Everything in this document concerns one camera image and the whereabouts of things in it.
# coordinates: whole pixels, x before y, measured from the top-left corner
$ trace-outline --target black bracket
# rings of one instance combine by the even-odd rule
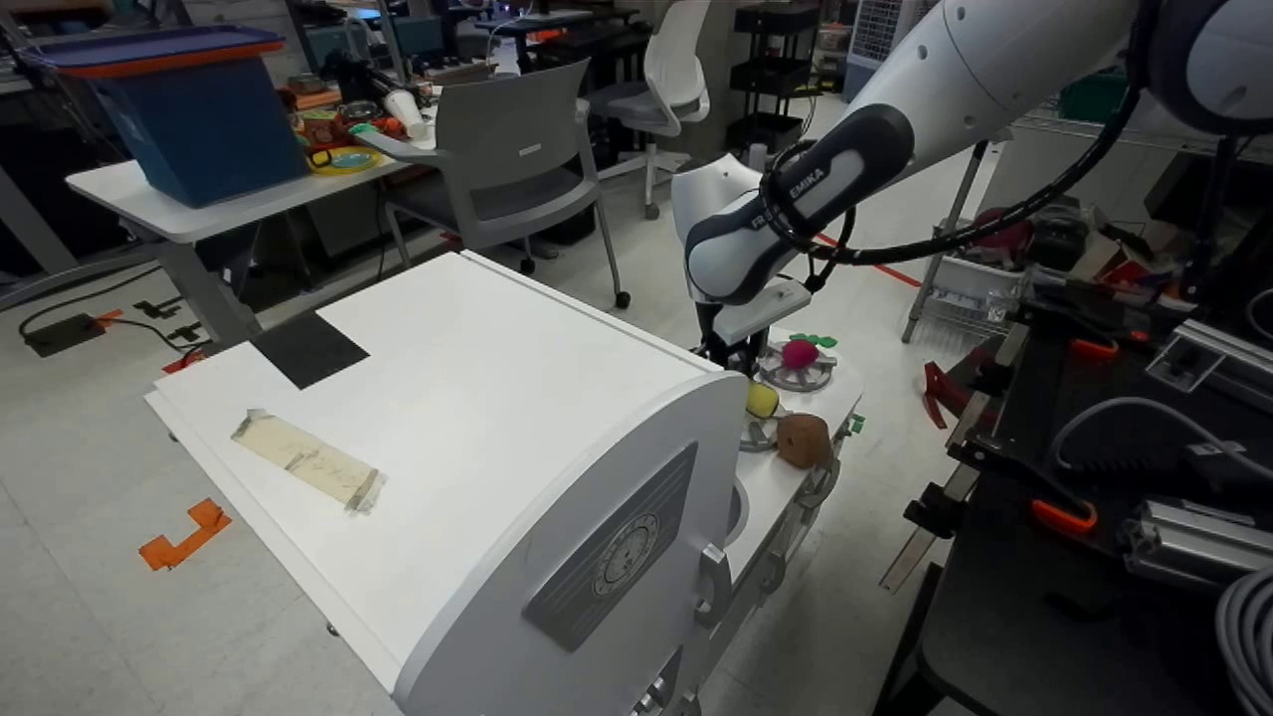
[[[946,488],[928,487],[921,496],[905,507],[905,520],[952,540],[954,528],[961,525],[961,511],[967,501],[954,501]]]

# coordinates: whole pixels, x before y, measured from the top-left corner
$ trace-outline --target black wire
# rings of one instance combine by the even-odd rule
[[[1031,199],[1015,204],[1015,208],[1005,208],[1002,214],[993,214],[986,222],[974,222],[974,226],[961,226],[961,231],[941,234],[941,238],[904,243],[904,246],[885,246],[885,252],[844,252],[844,255],[815,252],[815,255],[820,257],[835,257],[835,261],[849,261],[849,265],[864,265],[864,261],[909,261],[909,257],[928,257],[928,255],[941,255],[941,252],[958,252],[967,243],[979,243],[979,238],[986,238],[986,234],[993,234],[1002,226],[1023,222],[1026,214],[1042,212],[1047,204],[1060,199],[1088,167],[1096,167],[1108,154],[1108,149],[1124,130],[1131,117],[1136,113],[1140,85],[1146,85],[1146,39],[1149,39],[1153,19],[1158,19],[1158,4],[1146,0],[1136,19],[1132,19],[1132,31],[1131,31],[1124,94],[1123,94],[1116,113],[1103,126],[1103,136],[1079,154],[1079,165],[1068,165],[1054,182],[1047,182],[1042,193],[1032,193]]]
[[[848,208],[848,212],[844,212],[844,222],[840,222],[835,255],[844,255],[855,222],[859,222],[859,212]],[[812,265],[807,280],[802,280],[807,293],[823,289],[823,285],[832,283],[835,265],[840,265],[840,261],[832,261],[832,257],[823,261],[823,269]]]
[[[52,307],[29,316],[29,317],[17,328],[17,334],[29,340],[29,334],[31,334],[31,324],[41,324],[45,316],[63,311],[63,307],[75,307],[75,303],[92,303],[92,297],[99,297],[99,293],[116,293],[116,289],[147,280],[147,275],[157,275],[157,265],[147,265],[147,269],[140,269],[140,275],[124,280],[124,283],[110,283],[110,285],[99,285],[99,289],[86,289],[86,293],[71,293],[71,297],[63,297],[63,303],[52,303]]]

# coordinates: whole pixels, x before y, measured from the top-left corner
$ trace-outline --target toy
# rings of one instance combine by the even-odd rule
[[[820,352],[835,340],[791,334],[782,346],[763,346],[755,374],[778,391],[812,394],[823,391],[835,374],[835,357]]]

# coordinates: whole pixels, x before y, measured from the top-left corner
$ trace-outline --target red object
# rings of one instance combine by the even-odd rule
[[[174,568],[181,566],[189,553],[200,553],[209,539],[218,539],[230,519],[228,511],[218,511],[216,501],[200,501],[186,511],[193,520],[193,533],[181,539],[177,547],[172,547],[164,533],[155,540],[147,540],[140,553],[141,561],[157,573],[157,568]]]
[[[815,346],[815,344],[791,340],[791,344],[782,346],[782,370],[807,370],[807,365],[815,365],[815,361],[820,361],[820,346]]]
[[[1072,340],[1068,361],[1116,361],[1116,344]]]
[[[1068,513],[1054,501],[1031,501],[1031,519],[1047,528],[1047,533],[1059,533],[1066,540],[1080,540],[1096,528],[1096,511],[1087,511],[1087,513]]]
[[[177,374],[177,370],[186,370],[186,365],[193,365],[193,361],[204,361],[204,357],[208,357],[204,352],[189,352],[189,356],[168,361],[164,374]]]

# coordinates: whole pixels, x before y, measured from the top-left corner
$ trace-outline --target orange object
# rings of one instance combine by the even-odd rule
[[[164,533],[155,540],[147,540],[140,553],[141,561],[157,573],[157,568],[174,568],[181,566],[189,553],[200,553],[209,539],[218,539],[230,519],[224,507],[216,507],[209,496],[208,501],[193,501],[189,511],[189,520],[200,525],[189,539],[181,539],[181,547],[172,547]]]
[[[1059,539],[1068,539],[1068,540],[1088,539],[1096,528],[1096,520],[1103,520],[1096,511],[1088,511],[1088,507],[1087,507],[1087,513],[1068,513],[1068,511],[1054,507],[1054,501],[1031,501],[1031,519],[1042,528],[1048,528]]]

